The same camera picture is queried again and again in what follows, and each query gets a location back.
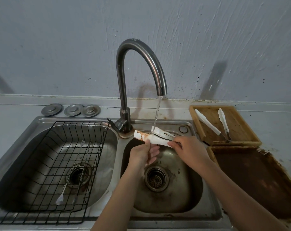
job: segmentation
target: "person's right arm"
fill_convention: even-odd
[[[211,161],[205,147],[195,136],[175,137],[174,142],[168,144],[207,182],[239,231],[288,230]]]

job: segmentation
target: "white plastic tongs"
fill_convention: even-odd
[[[164,145],[164,146],[169,147],[167,143],[170,141],[173,141],[173,139],[175,138],[175,135],[167,131],[163,131],[162,129],[158,127],[155,127],[154,134],[144,133],[144,132],[135,130],[134,137],[144,142],[146,140],[150,140],[152,144],[159,144],[159,145]]]
[[[217,135],[224,137],[227,143],[232,141],[232,139],[230,137],[230,131],[229,131],[229,128],[227,125],[227,121],[225,120],[225,115],[224,115],[224,112],[222,111],[221,108],[219,108],[219,110],[218,110],[218,115],[219,115],[219,119],[224,127],[224,131],[227,134],[227,138],[221,133],[220,130],[218,130],[216,127],[214,127],[202,113],[200,113],[197,109],[195,109],[195,112],[197,113],[197,116],[198,116],[200,121],[202,121],[205,125],[207,125]]]

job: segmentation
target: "running water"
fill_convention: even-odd
[[[159,106],[160,106],[160,103],[161,103],[161,100],[163,99],[163,96],[159,96],[158,97],[158,104],[157,104],[157,108],[156,108],[156,115],[155,115],[155,120],[154,120],[154,128],[153,128],[153,133],[155,132],[155,126],[156,126],[156,120],[157,120],[157,116],[158,116],[158,111],[159,111]]]

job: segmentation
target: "drain strainer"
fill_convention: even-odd
[[[147,187],[154,192],[163,191],[169,185],[168,174],[164,168],[159,166],[149,167],[145,172],[144,180]]]
[[[71,170],[69,170],[66,175],[66,178],[69,178],[67,186],[70,186],[71,188],[78,188],[80,182],[81,187],[89,182],[92,174],[92,167],[87,163],[79,163],[74,166],[71,174],[70,172]]]

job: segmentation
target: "wire basket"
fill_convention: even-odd
[[[0,182],[0,224],[82,223],[108,128],[59,121],[32,139]]]

